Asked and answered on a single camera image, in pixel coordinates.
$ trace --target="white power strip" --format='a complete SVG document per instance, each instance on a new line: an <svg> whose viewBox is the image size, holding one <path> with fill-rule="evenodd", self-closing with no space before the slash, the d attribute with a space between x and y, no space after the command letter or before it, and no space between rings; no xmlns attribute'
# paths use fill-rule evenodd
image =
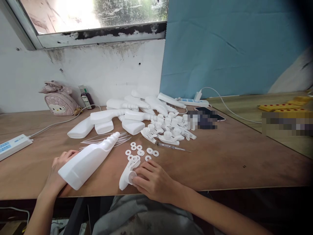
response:
<svg viewBox="0 0 313 235"><path fill-rule="evenodd" d="M200 106L200 107L208 107L209 102L207 100L199 100L199 101L194 101L194 99L185 99L185 98L180 98L177 100L180 103L183 103L184 105L192 105L192 106Z"/></svg>
<svg viewBox="0 0 313 235"><path fill-rule="evenodd" d="M0 144L0 161L15 154L21 149L33 143L32 139L29 139L26 135L22 134L14 139L11 139L3 144Z"/></svg>

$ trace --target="bottle label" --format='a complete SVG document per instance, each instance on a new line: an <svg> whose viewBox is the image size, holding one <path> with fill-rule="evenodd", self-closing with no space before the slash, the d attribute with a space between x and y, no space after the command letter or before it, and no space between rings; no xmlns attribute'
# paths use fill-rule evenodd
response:
<svg viewBox="0 0 313 235"><path fill-rule="evenodd" d="M82 100L84 101L86 107L89 106L87 109L92 109L92 107L90 106L89 100L87 98L87 96L82 96Z"/></svg>

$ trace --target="screwdriver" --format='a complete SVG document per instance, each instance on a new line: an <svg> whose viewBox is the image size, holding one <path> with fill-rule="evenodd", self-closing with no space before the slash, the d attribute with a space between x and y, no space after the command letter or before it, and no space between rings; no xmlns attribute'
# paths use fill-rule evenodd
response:
<svg viewBox="0 0 313 235"><path fill-rule="evenodd" d="M160 143L160 142L157 142L156 144L159 145L159 146L162 146L162 147L169 148L169 149L178 149L178 150L181 150L181 151L191 152L191 151L189 151L189 150L185 150L185 149L182 149L182 148L178 148L178 147L175 147L175 146L173 146L173 145L163 144L163 143Z"/></svg>

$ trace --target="person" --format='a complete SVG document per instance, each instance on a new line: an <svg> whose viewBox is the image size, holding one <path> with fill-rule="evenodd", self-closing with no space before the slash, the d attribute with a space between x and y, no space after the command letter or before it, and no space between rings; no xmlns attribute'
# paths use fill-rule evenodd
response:
<svg viewBox="0 0 313 235"><path fill-rule="evenodd" d="M50 234L54 202L66 185L58 170L78 151L54 158L46 184L38 196L25 235ZM156 162L143 162L133 179L143 195L116 196L111 209L95 224L93 234L203 234L192 214L224 234L271 234L242 214L206 198L173 180Z"/></svg>

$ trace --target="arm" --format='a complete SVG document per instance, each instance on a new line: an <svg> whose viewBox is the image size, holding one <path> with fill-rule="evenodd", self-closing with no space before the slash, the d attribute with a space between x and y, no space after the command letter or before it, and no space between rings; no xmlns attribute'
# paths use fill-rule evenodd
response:
<svg viewBox="0 0 313 235"><path fill-rule="evenodd" d="M58 170L73 158L78 151L63 152L52 163L52 168L46 184L38 196L36 206L24 235L50 234L54 202L66 182L59 176Z"/></svg>
<svg viewBox="0 0 313 235"><path fill-rule="evenodd" d="M144 162L135 171L144 176L133 179L139 192L152 200L187 210L225 234L271 234L253 220L174 181L152 160Z"/></svg>

